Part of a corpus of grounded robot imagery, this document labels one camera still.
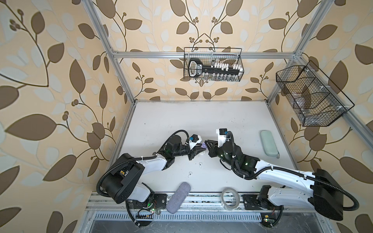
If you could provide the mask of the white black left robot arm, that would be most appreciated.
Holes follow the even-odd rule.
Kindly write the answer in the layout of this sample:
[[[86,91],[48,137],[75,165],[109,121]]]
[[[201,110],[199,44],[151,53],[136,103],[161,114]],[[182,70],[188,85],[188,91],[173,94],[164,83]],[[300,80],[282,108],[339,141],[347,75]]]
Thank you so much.
[[[176,157],[187,156],[192,160],[205,150],[201,136],[190,136],[187,131],[178,130],[152,156],[135,158],[128,153],[122,154],[98,180],[96,192],[112,198],[117,204],[132,200],[151,205],[154,191],[148,185],[139,183],[141,176],[168,169]]]

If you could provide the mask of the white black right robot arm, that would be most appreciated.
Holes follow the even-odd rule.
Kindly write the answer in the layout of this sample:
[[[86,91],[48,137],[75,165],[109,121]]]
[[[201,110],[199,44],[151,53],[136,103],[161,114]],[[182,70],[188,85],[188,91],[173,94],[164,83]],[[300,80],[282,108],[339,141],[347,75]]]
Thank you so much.
[[[300,206],[314,209],[329,219],[341,221],[345,211],[355,211],[360,207],[358,200],[325,170],[309,172],[276,166],[245,155],[232,141],[219,144],[217,141],[207,140],[205,144],[209,156],[229,164],[238,177],[247,181],[265,180],[282,185],[281,188],[270,185],[261,188],[257,202],[263,208]]]

